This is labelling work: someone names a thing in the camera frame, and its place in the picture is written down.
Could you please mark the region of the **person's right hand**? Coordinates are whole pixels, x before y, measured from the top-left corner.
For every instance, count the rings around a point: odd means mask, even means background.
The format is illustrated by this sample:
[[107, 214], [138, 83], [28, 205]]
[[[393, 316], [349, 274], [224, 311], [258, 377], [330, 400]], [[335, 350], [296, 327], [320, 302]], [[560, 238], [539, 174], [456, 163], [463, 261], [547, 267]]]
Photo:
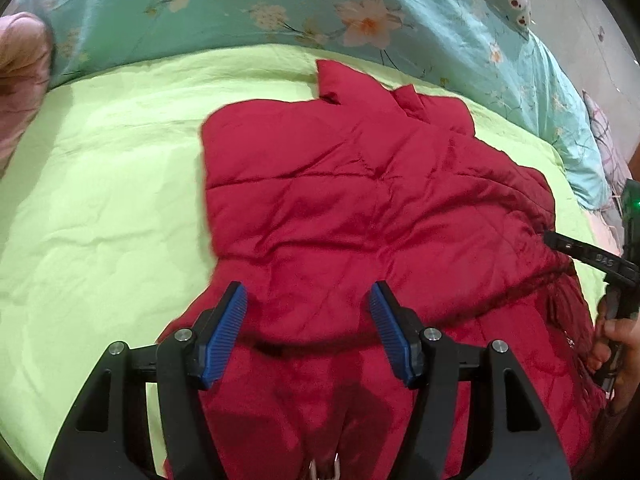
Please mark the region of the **person's right hand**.
[[607, 362], [615, 372], [610, 411], [621, 413], [628, 408], [639, 387], [639, 320], [638, 318], [608, 318], [608, 298], [598, 303], [596, 332], [587, 356], [587, 367], [596, 372]]

